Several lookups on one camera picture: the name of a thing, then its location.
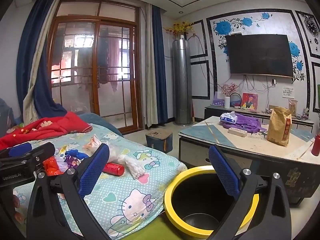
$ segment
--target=yellow bucket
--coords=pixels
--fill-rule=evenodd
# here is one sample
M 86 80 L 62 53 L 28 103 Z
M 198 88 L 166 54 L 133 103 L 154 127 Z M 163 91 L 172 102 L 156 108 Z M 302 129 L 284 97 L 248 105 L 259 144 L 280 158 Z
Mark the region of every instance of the yellow bucket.
M 233 201 L 234 198 L 227 194 L 214 168 L 211 165 L 199 166 L 175 177 L 164 194 L 164 209 L 170 222 L 181 232 L 207 239 Z M 258 202 L 259 195 L 255 194 L 239 229 L 252 219 Z M 197 225 L 197 217 L 205 219 Z

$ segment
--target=hello kitty bedsheet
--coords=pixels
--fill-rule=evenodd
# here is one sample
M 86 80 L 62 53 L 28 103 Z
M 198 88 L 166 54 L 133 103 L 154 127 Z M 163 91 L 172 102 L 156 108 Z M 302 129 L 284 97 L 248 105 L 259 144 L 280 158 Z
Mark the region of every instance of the hello kitty bedsheet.
M 93 129 L 88 133 L 67 134 L 59 138 L 30 143 L 32 148 L 36 148 L 52 142 L 56 148 L 55 154 L 59 154 L 65 145 L 68 149 L 81 151 L 82 146 L 96 134 L 101 142 L 110 141 L 120 148 L 122 154 L 127 154 L 143 163 L 146 173 L 138 180 L 133 179 L 127 168 L 120 177 L 102 173 L 92 193 L 84 197 L 92 214 L 108 235 L 112 239 L 121 239 L 146 226 L 162 211 L 165 189 L 186 167 L 176 158 L 163 152 L 128 141 L 103 126 L 91 125 Z M 13 192 L 21 204 L 17 211 L 25 217 L 32 187 L 33 183 L 29 183 L 16 187 Z M 71 230 L 81 234 L 64 196 L 59 195 L 59 200 Z

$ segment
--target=red blanket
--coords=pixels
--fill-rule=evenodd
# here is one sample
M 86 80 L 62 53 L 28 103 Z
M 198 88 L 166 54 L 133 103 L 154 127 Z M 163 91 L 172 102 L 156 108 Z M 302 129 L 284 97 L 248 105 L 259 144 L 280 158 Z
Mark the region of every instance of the red blanket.
M 45 117 L 0 138 L 0 150 L 31 140 L 59 137 L 72 132 L 89 132 L 92 126 L 73 112 L 63 117 Z

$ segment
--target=window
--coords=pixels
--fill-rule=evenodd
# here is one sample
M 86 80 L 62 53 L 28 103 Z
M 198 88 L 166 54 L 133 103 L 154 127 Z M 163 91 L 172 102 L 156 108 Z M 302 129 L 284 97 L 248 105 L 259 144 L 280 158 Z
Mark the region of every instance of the window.
M 103 1 L 61 0 L 48 62 L 55 102 L 77 114 L 99 114 L 121 132 L 138 128 L 137 12 Z

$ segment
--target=cardboard box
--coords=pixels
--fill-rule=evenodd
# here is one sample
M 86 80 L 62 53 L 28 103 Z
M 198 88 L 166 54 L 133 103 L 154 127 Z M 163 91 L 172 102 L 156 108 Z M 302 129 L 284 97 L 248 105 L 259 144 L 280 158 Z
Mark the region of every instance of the cardboard box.
M 147 145 L 164 153 L 172 151 L 172 132 L 157 128 L 146 134 Z

